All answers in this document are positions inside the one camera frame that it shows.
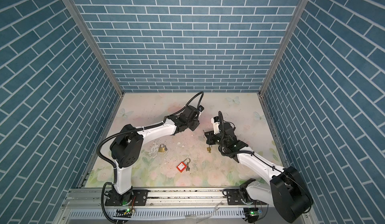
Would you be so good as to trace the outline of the brass padlock with key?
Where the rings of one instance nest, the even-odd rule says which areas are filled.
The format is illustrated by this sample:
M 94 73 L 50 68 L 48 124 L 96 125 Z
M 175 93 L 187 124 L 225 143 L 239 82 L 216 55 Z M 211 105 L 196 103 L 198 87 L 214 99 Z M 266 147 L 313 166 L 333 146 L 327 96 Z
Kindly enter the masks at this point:
M 159 153 L 165 153 L 167 151 L 167 147 L 164 144 L 160 144 L 158 148 Z

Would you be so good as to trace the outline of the red padlock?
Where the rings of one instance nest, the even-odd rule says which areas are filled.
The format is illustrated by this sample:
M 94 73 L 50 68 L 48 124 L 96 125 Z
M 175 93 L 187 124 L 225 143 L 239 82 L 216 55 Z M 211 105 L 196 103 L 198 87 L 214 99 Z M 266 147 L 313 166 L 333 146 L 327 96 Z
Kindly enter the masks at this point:
M 186 158 L 184 161 L 182 161 L 178 166 L 177 169 L 179 172 L 188 172 L 190 170 L 189 168 L 190 158 Z

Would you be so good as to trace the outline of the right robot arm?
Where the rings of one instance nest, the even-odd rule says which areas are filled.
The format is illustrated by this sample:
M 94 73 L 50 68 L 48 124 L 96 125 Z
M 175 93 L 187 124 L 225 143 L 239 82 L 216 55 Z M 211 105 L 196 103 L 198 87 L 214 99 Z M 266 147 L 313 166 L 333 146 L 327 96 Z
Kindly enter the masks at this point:
M 292 166 L 284 168 L 257 154 L 234 134 L 229 122 L 212 120 L 213 130 L 205 132 L 208 145 L 217 145 L 222 156 L 229 157 L 260 176 L 265 183 L 251 178 L 241 184 L 238 197 L 246 205 L 261 201 L 275 207 L 287 222 L 311 210 L 314 200 L 299 172 Z

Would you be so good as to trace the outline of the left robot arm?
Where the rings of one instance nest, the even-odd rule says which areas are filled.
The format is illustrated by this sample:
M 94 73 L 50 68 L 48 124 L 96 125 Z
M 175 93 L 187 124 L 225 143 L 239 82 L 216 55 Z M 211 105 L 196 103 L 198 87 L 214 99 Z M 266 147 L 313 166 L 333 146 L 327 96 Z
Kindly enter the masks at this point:
M 204 107 L 186 106 L 178 116 L 168 116 L 163 122 L 146 127 L 126 125 L 110 145 L 114 163 L 113 187 L 119 195 L 132 190 L 131 166 L 138 161 L 141 148 L 144 144 L 164 136 L 173 136 L 186 129 L 194 131 L 199 122 L 199 116 Z

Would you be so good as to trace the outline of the right controller board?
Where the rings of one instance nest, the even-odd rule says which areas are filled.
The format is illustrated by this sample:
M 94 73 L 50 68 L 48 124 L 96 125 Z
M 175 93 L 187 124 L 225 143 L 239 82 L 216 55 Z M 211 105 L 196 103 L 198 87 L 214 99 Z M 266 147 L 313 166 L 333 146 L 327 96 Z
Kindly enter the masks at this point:
M 254 224 L 258 221 L 262 212 L 258 208 L 243 208 L 243 220 L 247 223 Z

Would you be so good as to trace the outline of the controller board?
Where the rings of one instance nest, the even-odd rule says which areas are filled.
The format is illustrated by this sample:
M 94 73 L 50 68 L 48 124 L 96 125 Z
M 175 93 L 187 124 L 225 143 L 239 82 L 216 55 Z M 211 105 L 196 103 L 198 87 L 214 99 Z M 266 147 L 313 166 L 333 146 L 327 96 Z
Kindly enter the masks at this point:
M 131 218 L 133 215 L 134 211 L 132 209 L 117 209 L 114 218 Z
M 243 208 L 243 220 L 247 223 L 254 224 L 258 221 L 262 212 L 258 208 Z

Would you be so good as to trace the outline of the left controller board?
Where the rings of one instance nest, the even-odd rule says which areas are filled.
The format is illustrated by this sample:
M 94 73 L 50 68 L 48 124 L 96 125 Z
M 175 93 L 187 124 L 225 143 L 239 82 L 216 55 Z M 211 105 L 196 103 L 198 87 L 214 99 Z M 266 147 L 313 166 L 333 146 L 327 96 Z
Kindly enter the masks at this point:
M 131 218 L 133 215 L 134 211 L 132 209 L 117 209 L 114 218 Z

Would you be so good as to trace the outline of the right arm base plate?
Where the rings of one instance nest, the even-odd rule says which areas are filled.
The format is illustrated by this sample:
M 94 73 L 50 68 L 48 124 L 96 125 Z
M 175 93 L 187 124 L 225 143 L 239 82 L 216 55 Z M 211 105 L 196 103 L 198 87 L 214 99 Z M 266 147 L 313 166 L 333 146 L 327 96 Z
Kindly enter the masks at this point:
M 246 196 L 240 189 L 226 188 L 222 190 L 223 196 L 227 200 L 229 206 L 240 206 L 240 205 L 266 205 L 266 203 L 260 200 L 253 200 Z

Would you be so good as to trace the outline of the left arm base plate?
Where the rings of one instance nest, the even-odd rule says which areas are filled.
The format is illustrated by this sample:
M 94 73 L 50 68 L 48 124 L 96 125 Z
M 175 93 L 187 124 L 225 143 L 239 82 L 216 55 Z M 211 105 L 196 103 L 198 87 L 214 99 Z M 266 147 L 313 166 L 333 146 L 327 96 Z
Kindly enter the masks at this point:
M 148 190 L 139 189 L 125 192 L 124 194 L 119 194 L 114 188 L 105 191 L 104 196 L 106 198 L 106 206 L 145 206 L 148 196 Z

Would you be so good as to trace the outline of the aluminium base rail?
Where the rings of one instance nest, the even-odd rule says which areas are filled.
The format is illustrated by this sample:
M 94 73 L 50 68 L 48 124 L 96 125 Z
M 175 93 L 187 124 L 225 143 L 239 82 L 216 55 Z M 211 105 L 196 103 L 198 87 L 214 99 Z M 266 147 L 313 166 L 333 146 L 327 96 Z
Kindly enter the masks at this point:
M 226 187 L 186 187 L 186 188 L 144 188 L 148 196 L 145 206 L 106 206 L 106 198 L 100 188 L 80 188 L 70 190 L 63 206 L 61 207 L 55 224 L 68 224 L 70 221 L 104 220 L 112 219 L 114 223 L 123 221 L 131 224 L 134 221 L 164 221 L 193 219 L 202 222 L 206 219 L 243 219 L 243 208 L 258 208 L 262 214 L 257 223 L 265 220 L 266 214 L 285 221 L 270 205 L 240 205 L 229 206 L 222 190 Z M 118 218 L 113 216 L 117 209 L 132 209 L 131 218 Z M 307 212 L 299 216 L 293 223 L 313 224 L 315 220 Z

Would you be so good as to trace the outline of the left corner aluminium post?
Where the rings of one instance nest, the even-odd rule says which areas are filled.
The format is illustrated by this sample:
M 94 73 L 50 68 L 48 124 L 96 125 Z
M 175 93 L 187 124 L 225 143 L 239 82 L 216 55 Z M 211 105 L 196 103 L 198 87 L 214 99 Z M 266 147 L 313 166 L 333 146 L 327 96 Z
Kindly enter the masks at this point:
M 114 86 L 116 92 L 120 97 L 123 97 L 124 91 L 122 90 L 121 86 L 119 85 L 116 77 L 114 76 L 111 68 L 109 67 L 104 55 L 102 54 L 98 44 L 96 43 L 94 37 L 92 36 L 87 24 L 85 23 L 83 17 L 81 16 L 81 13 L 79 12 L 75 2 L 73 0 L 62 0 L 64 5 L 66 6 L 67 10 L 69 11 L 71 17 L 75 21 L 77 27 L 79 28 L 80 32 L 82 33 L 83 37 L 85 38 L 86 42 L 88 43 L 89 47 L 91 48 L 92 52 L 96 56 L 99 64 L 107 74 L 107 77 L 111 81 L 112 85 Z

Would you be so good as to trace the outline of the corner aluminium post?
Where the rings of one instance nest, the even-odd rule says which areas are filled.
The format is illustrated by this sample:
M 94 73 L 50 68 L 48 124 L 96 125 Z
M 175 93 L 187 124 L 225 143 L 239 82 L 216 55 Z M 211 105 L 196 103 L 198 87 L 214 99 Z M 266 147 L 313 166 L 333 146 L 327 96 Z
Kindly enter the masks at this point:
M 116 77 L 114 76 L 111 68 L 109 67 L 104 55 L 102 54 L 98 44 L 96 43 L 94 37 L 92 36 L 87 24 L 85 23 L 83 17 L 81 16 L 81 13 L 79 12 L 75 2 L 73 0 L 62 0 L 64 5 L 66 6 L 67 10 L 69 11 L 71 17 L 75 21 L 77 27 L 79 28 L 80 32 L 82 33 L 83 37 L 85 38 L 86 42 L 88 43 L 89 47 L 91 48 L 92 52 L 96 56 L 99 64 L 107 74 L 107 77 L 111 81 L 112 85 L 114 86 L 116 92 L 120 97 L 123 97 L 124 91 L 122 90 L 121 86 L 119 85 Z
M 264 96 L 265 93 L 267 92 L 267 89 L 268 89 L 268 85 L 280 63 L 280 60 L 283 56 L 283 53 L 284 51 L 286 50 L 287 48 L 287 45 L 291 39 L 291 36 L 292 34 L 294 33 L 294 30 L 303 14 L 303 11 L 305 9 L 305 6 L 306 4 L 308 3 L 309 0 L 299 0 L 294 12 L 293 12 L 293 15 L 292 15 L 292 18 L 288 24 L 288 27 L 285 31 L 285 34 L 282 38 L 282 41 L 280 42 L 280 46 L 275 54 L 275 57 L 273 59 L 273 61 L 271 62 L 271 65 L 270 65 L 270 68 L 269 70 L 267 71 L 267 75 L 263 81 L 263 84 L 261 86 L 261 89 L 260 89 L 260 92 L 259 92 L 259 96 Z

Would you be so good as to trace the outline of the right corner aluminium post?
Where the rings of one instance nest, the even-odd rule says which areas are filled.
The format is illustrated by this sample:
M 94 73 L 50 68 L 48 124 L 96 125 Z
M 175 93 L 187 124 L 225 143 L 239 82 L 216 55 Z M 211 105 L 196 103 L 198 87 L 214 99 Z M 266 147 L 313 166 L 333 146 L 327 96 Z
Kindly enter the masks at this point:
M 293 12 L 293 15 L 292 15 L 292 18 L 288 24 L 288 27 L 285 31 L 285 34 L 282 38 L 282 41 L 280 42 L 280 46 L 275 54 L 275 57 L 273 59 L 273 61 L 271 62 L 271 65 L 270 65 L 270 68 L 269 70 L 267 71 L 267 75 L 263 81 L 263 84 L 261 86 L 261 89 L 260 89 L 260 92 L 259 92 L 259 96 L 264 96 L 265 93 L 267 92 L 267 89 L 268 89 L 268 85 L 280 63 L 280 60 L 283 56 L 283 53 L 284 51 L 286 50 L 287 48 L 287 45 L 291 39 L 291 36 L 292 34 L 294 33 L 294 30 L 303 14 L 303 11 L 305 9 L 305 6 L 306 4 L 308 3 L 309 0 L 299 0 L 294 12 Z

